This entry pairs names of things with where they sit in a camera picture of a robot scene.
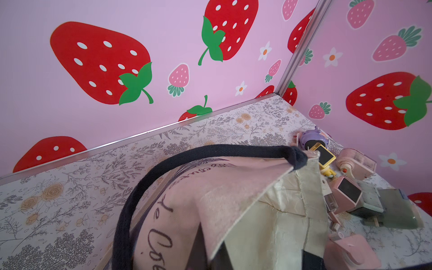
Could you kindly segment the cream canvas tote bag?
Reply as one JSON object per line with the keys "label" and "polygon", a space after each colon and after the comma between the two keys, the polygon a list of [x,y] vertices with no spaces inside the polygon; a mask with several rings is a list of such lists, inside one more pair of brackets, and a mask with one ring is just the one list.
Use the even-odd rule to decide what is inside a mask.
{"label": "cream canvas tote bag", "polygon": [[119,216],[115,270],[322,270],[319,153],[210,145],[139,181]]}

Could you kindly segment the purple pencil sharpener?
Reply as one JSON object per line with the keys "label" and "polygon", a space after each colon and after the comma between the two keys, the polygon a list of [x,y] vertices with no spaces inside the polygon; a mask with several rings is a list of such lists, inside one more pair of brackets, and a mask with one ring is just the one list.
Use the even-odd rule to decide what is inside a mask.
{"label": "purple pencil sharpener", "polygon": [[328,146],[329,138],[326,133],[315,126],[315,129],[298,132],[294,136],[293,142],[295,146],[300,147],[303,150],[309,150],[317,143],[325,147]]}

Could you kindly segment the grey green blue sharpener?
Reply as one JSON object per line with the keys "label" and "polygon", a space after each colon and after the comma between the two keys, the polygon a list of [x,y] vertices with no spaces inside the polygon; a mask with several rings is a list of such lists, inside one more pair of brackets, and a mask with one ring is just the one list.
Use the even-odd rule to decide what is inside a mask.
{"label": "grey green blue sharpener", "polygon": [[386,227],[401,230],[424,228],[420,212],[400,189],[378,189],[384,212],[361,220],[364,226]]}

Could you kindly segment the yellow pencil sharpener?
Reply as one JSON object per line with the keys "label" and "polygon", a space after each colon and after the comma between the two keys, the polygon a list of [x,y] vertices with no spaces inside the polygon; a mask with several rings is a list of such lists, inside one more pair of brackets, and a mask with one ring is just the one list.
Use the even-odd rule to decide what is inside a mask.
{"label": "yellow pencil sharpener", "polygon": [[320,173],[327,178],[334,178],[336,173],[330,165],[336,161],[336,156],[320,143],[316,143],[310,150],[318,151],[320,154],[318,160]]}

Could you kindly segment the pale green pencil sharpener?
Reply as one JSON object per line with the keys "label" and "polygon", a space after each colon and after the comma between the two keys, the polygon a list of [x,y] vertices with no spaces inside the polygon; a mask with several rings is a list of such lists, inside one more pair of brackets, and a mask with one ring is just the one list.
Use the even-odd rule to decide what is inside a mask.
{"label": "pale green pencil sharpener", "polygon": [[365,181],[356,180],[356,182],[362,190],[362,196],[357,206],[348,213],[362,219],[368,219],[383,214],[385,209],[381,203],[376,186]]}

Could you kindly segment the pink pencil sharpener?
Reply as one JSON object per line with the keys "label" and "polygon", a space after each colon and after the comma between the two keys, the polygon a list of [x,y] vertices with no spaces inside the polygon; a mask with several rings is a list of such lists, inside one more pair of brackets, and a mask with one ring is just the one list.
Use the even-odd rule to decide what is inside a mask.
{"label": "pink pencil sharpener", "polygon": [[336,158],[336,166],[352,180],[364,180],[371,177],[377,162],[356,149],[345,148]]}
{"label": "pink pencil sharpener", "polygon": [[332,234],[325,247],[324,265],[327,270],[376,270],[381,260],[361,235],[344,237]]}
{"label": "pink pencil sharpener", "polygon": [[335,214],[353,210],[362,197],[362,189],[359,185],[346,176],[332,180],[329,187],[337,203]]}

